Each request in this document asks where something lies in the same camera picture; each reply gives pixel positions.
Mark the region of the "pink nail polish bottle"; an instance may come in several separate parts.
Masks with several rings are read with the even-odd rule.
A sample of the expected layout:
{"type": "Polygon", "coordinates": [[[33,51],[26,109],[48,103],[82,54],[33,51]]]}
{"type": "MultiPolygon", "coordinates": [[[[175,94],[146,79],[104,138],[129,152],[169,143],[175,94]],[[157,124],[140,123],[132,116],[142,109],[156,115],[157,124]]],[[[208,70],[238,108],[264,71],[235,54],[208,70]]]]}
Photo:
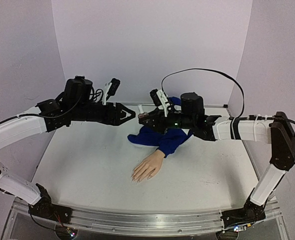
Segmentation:
{"type": "Polygon", "coordinates": [[[138,115],[138,118],[139,119],[143,119],[143,118],[146,118],[146,117],[148,117],[149,116],[149,114],[147,113],[147,112],[144,112],[144,113],[140,113],[139,115],[138,115]]]}

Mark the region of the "white nail polish cap brush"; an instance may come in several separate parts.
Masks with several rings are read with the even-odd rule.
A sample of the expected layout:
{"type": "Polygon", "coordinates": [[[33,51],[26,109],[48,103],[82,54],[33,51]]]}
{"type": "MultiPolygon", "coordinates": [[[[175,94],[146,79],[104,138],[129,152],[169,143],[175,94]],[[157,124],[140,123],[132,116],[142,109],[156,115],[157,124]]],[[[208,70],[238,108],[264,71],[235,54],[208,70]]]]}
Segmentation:
{"type": "Polygon", "coordinates": [[[145,111],[143,109],[143,106],[141,104],[139,104],[137,107],[138,107],[138,110],[139,110],[139,113],[140,114],[144,114],[145,113],[145,111]]]}

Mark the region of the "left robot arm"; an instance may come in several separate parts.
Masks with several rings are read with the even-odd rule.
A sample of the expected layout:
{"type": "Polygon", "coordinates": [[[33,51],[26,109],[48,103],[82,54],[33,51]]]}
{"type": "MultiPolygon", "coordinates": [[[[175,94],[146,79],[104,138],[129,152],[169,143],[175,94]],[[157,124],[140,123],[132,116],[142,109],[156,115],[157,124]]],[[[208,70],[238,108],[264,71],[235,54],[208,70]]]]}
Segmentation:
{"type": "MultiPolygon", "coordinates": [[[[0,121],[0,150],[34,135],[69,127],[73,121],[94,122],[118,127],[135,118],[136,113],[121,103],[108,102],[115,95],[120,80],[113,78],[95,101],[92,81],[84,76],[68,79],[65,89],[55,99],[39,102],[18,115],[0,121]]],[[[71,209],[52,203],[47,190],[10,174],[0,162],[0,191],[13,195],[29,205],[29,213],[44,219],[67,221],[71,209]]]]}

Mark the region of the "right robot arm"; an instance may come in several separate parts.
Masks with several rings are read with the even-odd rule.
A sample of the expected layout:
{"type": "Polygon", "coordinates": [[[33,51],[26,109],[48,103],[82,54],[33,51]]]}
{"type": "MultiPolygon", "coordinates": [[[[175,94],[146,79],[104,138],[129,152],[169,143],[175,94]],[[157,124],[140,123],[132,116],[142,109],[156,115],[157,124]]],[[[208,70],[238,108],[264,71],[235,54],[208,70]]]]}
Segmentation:
{"type": "Polygon", "coordinates": [[[249,115],[227,117],[207,115],[203,98],[194,92],[180,96],[180,109],[162,90],[150,96],[155,105],[151,112],[138,105],[138,122],[158,133],[168,129],[186,129],[204,141],[252,141],[271,145],[269,165],[260,177],[242,208],[221,213],[223,228],[235,232],[266,218],[265,206],[286,172],[295,165],[295,131],[282,111],[274,116],[249,115]]]}

